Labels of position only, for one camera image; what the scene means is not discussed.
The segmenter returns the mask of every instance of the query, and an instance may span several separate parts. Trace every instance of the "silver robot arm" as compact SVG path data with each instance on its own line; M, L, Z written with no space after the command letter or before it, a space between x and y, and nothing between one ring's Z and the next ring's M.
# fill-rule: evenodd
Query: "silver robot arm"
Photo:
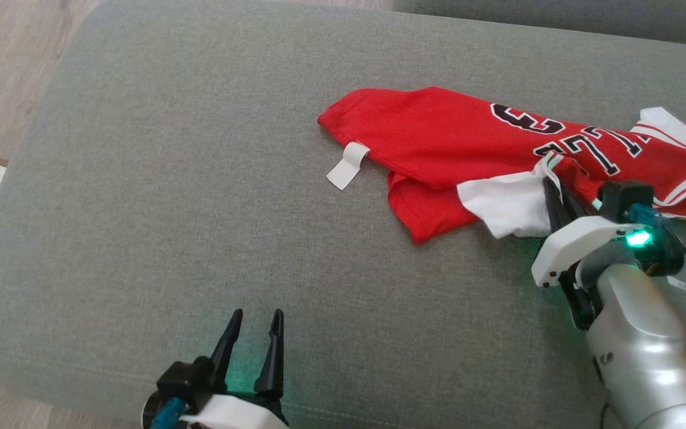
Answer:
M653 281L615 264L599 276L603 308L587 331L607 401L626 428L686 429L686 328Z

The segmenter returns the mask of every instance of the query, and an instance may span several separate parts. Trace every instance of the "wooden floor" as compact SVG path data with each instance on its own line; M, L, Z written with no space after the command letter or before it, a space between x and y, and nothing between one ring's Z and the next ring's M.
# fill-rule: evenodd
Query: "wooden floor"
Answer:
M392 0L286 0L391 10ZM0 158L17 151L66 44L103 0L0 0ZM131 429L137 424L72 412L0 388L0 428Z
M66 44L104 0L0 0L0 158L10 160ZM392 9L393 0L275 0Z

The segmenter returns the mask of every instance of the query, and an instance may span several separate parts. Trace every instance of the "robotic arm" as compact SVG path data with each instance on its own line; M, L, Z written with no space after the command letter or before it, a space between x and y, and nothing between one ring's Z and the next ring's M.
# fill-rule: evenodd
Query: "robotic arm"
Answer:
M607 404L627 429L686 429L686 328L648 275L681 270L686 249L651 209L653 189L608 182L599 215L545 179L552 235L531 274L559 285L577 329L586 332ZM283 313L275 312L255 393L226 385L239 337L237 310L210 358L176 362L142 413L144 429L287 429L283 395Z
M275 311L269 351L253 393L235 393L226 385L232 348L240 333L236 310L209 357L175 362L158 379L142 412L144 429L288 429L282 413L284 315Z
M686 429L686 328L646 274L680 271L681 243L651 217L645 222L659 228L627 219L648 213L642 207L651 207L651 188L608 184L599 216L568 207L575 199L566 189L562 200L553 183L545 189L555 232L531 272L538 285L563 288L575 326L586 331L607 404L626 428Z

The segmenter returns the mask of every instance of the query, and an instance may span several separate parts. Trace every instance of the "couch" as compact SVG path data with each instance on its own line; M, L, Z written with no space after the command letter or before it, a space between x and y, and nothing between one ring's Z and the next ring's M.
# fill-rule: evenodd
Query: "couch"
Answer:
M686 43L686 0L395 0L395 10Z
M251 388L277 307L293 428L596 427L583 333L474 223L420 247L365 161L340 192L316 117L439 85L557 119L686 122L686 45L280 3L111 0L60 60L0 187L0 383L134 421L245 311ZM676 225L686 240L686 223ZM686 294L661 283L686 317ZM618 427L608 418L606 427Z

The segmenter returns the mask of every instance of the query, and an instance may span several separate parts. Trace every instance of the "red basketball jersey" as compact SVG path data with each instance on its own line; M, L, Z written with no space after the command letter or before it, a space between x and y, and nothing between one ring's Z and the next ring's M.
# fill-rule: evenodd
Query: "red basketball jersey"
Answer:
M360 89L341 98L319 124L390 170L389 203L415 242L476 219L460 204L457 185L530 171L549 152L562 163L583 201L604 180L653 185L656 204L686 218L686 127L662 109L646 109L632 132L549 119L446 89L414 92ZM588 177L579 177L578 164Z

